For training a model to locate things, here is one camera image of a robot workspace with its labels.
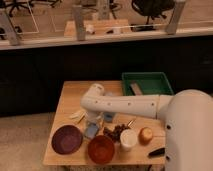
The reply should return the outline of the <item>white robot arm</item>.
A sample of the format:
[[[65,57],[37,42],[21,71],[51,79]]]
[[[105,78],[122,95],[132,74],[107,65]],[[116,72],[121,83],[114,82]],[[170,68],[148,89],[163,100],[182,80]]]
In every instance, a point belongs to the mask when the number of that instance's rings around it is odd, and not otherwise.
[[[81,106],[91,123],[101,112],[161,120],[165,125],[165,171],[213,171],[213,97],[203,91],[106,96],[102,85],[93,84]]]

